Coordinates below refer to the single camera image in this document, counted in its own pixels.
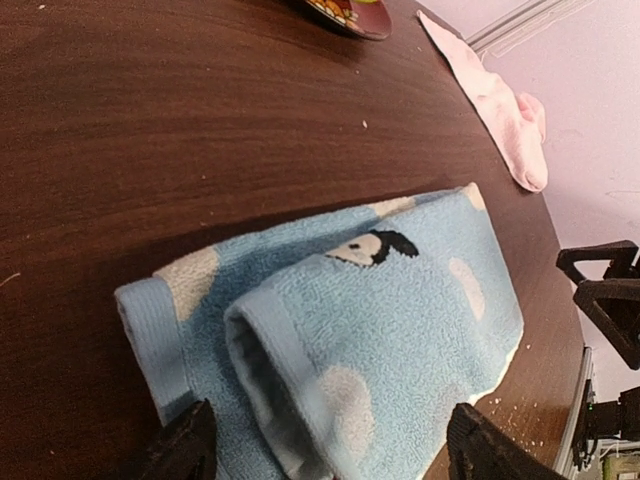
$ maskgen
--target folded towel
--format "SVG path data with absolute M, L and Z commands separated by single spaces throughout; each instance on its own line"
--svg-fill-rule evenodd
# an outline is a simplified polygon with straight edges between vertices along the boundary
M 410 220 L 402 215 L 394 216 L 393 222 L 398 219 L 398 224 L 377 225 L 381 219 L 404 210 L 410 210 L 411 214 L 415 211 L 416 217 Z M 405 225 L 413 222 L 414 227 Z M 427 225 L 430 225 L 428 231 L 424 230 Z M 375 233 L 367 235 L 373 229 Z M 463 236 L 456 239 L 454 232 Z M 357 242 L 360 249 L 349 247 L 354 242 L 335 249 L 362 235 L 365 236 Z M 313 256 L 327 251 L 330 252 L 327 257 Z M 437 267 L 437 262 L 444 261 L 445 257 L 448 274 L 441 270 L 441 265 Z M 416 295 L 410 295 L 408 303 L 397 311 L 379 299 L 364 304 L 358 301 L 363 295 L 365 299 L 371 295 L 385 298 L 389 293 L 385 292 L 386 285 L 398 293 L 394 297 L 398 303 L 406 292 L 397 291 L 401 285 L 396 285 L 393 272 L 409 260 L 424 264 L 427 268 L 424 275 L 433 276 L 434 289 L 418 291 L 424 288 L 424 279 L 422 283 L 413 283 L 411 288 Z M 301 261 L 302 264 L 287 269 Z M 409 267 L 407 279 L 419 279 L 415 275 L 419 275 L 417 272 L 422 267 L 418 264 Z M 313 296 L 316 290 L 311 288 L 311 283 L 301 286 L 294 281 L 291 283 L 295 287 L 293 295 L 287 295 L 288 278 L 300 281 L 316 270 L 322 274 L 318 280 L 327 280 L 319 286 L 330 285 L 328 273 L 343 275 L 345 281 L 353 283 L 345 283 L 344 295 L 335 288 L 329 293 L 319 289 L 317 293 L 325 296 L 318 297 Z M 381 277 L 384 272 L 393 276 Z M 369 276 L 367 282 L 372 282 L 361 284 L 369 289 L 366 292 L 357 291 L 355 280 L 362 274 Z M 451 283 L 451 278 L 458 280 Z M 446 300 L 437 301 L 436 285 L 444 288 L 441 295 L 447 295 Z M 427 299 L 433 296 L 425 302 L 425 308 L 440 309 L 439 318 L 447 320 L 441 323 L 448 327 L 435 328 L 429 323 L 434 317 L 423 313 L 415 317 L 411 326 L 407 325 L 406 318 L 397 318 L 400 312 L 415 315 L 416 299 L 423 293 Z M 260 295 L 266 295 L 269 302 L 273 300 L 273 305 L 281 304 L 289 316 L 278 320 L 274 315 L 278 312 L 270 309 L 270 303 L 265 303 L 266 310 L 262 311 L 263 306 L 256 306 Z M 279 480 L 285 478 L 283 468 L 289 478 L 296 475 L 308 479 L 329 478 L 336 473 L 342 480 L 349 480 L 372 478 L 370 472 L 377 471 L 386 472 L 385 478 L 412 480 L 417 475 L 415 472 L 426 470 L 442 445 L 453 404 L 464 400 L 473 403 L 475 397 L 469 398 L 470 395 L 478 397 L 497 386 L 522 329 L 515 296 L 482 197 L 473 184 L 454 192 L 400 198 L 319 215 L 234 238 L 188 255 L 156 272 L 153 278 L 121 287 L 116 297 L 125 330 L 162 421 L 171 420 L 196 399 L 211 400 L 219 435 L 218 478 L 222 480 Z M 305 305 L 293 308 L 297 305 L 295 302 L 301 300 Z M 443 302 L 456 307 L 435 308 Z M 232 304 L 227 333 L 233 362 L 225 345 L 223 324 L 223 314 Z M 364 325 L 363 315 L 372 314 L 372 305 L 378 304 L 380 310 L 374 312 L 369 326 Z M 243 305 L 251 307 L 249 315 Z M 310 323 L 316 322 L 316 326 L 329 312 L 345 310 L 340 312 L 335 325 L 330 324 L 326 330 L 312 327 L 304 330 L 307 327 L 298 315 L 305 314 L 309 308 L 318 309 L 317 316 L 314 313 L 309 317 L 315 319 Z M 503 312 L 501 317 L 503 310 L 509 310 L 509 314 Z M 456 330 L 455 338 L 459 341 L 451 344 L 447 335 L 452 328 L 455 330 L 455 325 L 468 326 L 469 312 L 473 318 L 479 315 L 482 320 L 477 321 L 477 325 L 472 322 L 473 328 L 468 334 L 460 333 L 464 329 Z M 381 316 L 393 321 L 383 324 Z M 267 334 L 278 333 L 280 340 L 276 344 L 264 343 L 262 337 L 257 336 L 264 326 L 263 317 L 266 321 L 276 318 L 276 322 L 290 327 L 282 332 L 265 329 Z M 352 327 L 345 323 L 345 317 L 354 319 Z M 293 335 L 291 329 L 300 326 L 303 330 L 296 332 L 298 336 Z M 383 338 L 387 343 L 382 344 L 385 348 L 382 345 L 378 348 L 380 359 L 367 357 L 378 353 L 366 347 L 379 335 L 369 327 L 382 328 L 389 334 L 395 332 L 388 340 Z M 256 335 L 241 334 L 245 329 Z M 322 344 L 323 332 L 327 335 L 326 344 Z M 409 364 L 407 374 L 411 378 L 420 376 L 416 386 L 396 378 L 404 364 L 385 366 L 389 370 L 386 376 L 373 372 L 384 366 L 385 355 L 389 362 L 398 360 L 397 355 L 389 354 L 394 352 L 392 347 L 402 333 L 405 338 L 416 335 L 423 339 L 422 345 L 408 341 L 406 355 L 403 355 L 407 358 L 400 358 Z M 362 348 L 347 349 L 356 343 L 355 335 L 366 339 Z M 255 339 L 255 344 L 251 344 L 250 338 Z M 442 354 L 447 345 L 457 350 Z M 274 348 L 290 348 L 290 352 L 297 355 L 292 359 L 304 359 L 306 363 L 285 362 L 294 367 L 293 371 L 280 370 L 284 350 L 271 356 Z M 241 356 L 245 349 L 247 358 Z M 466 360 L 459 358 L 461 350 L 466 350 Z M 261 365 L 260 359 L 267 358 L 269 361 Z M 241 383 L 234 366 L 240 373 Z M 267 367 L 264 375 L 252 373 L 252 369 L 262 366 Z M 442 382 L 451 372 L 454 375 L 443 392 Z M 433 385 L 431 377 L 437 377 Z M 277 395 L 265 396 L 273 392 Z M 278 404 L 278 398 L 287 401 Z M 396 398 L 404 403 L 395 405 Z M 407 403 L 415 406 L 409 405 L 411 408 L 404 415 L 402 409 Z M 400 432 L 407 424 L 411 428 L 405 439 L 405 432 L 402 436 Z M 386 444 L 382 442 L 385 435 L 401 441 L 407 451 L 399 452 L 397 447 L 381 450 Z
M 223 314 L 279 269 L 367 232 L 441 193 L 304 218 L 187 255 L 115 295 L 163 424 L 208 398 L 218 427 L 217 480 L 281 480 L 225 345 Z
M 420 478 L 522 335 L 475 185 L 285 268 L 227 311 L 231 360 L 294 480 Z
M 542 103 L 528 93 L 514 95 L 500 75 L 485 70 L 478 55 L 466 43 L 420 11 L 418 18 L 449 62 L 460 87 L 500 150 L 511 176 L 532 192 L 544 189 L 549 173 L 542 151 L 546 132 Z

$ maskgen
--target pink wall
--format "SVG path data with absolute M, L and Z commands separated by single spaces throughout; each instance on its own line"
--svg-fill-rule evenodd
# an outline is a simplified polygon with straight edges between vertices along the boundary
M 418 3 L 469 38 L 527 0 L 418 0 Z
M 504 57 L 485 58 L 488 70 L 546 107 L 544 195 L 563 246 L 640 243 L 639 19 L 638 0 L 598 0 Z M 599 399 L 640 385 L 640 373 L 585 319 L 583 332 Z

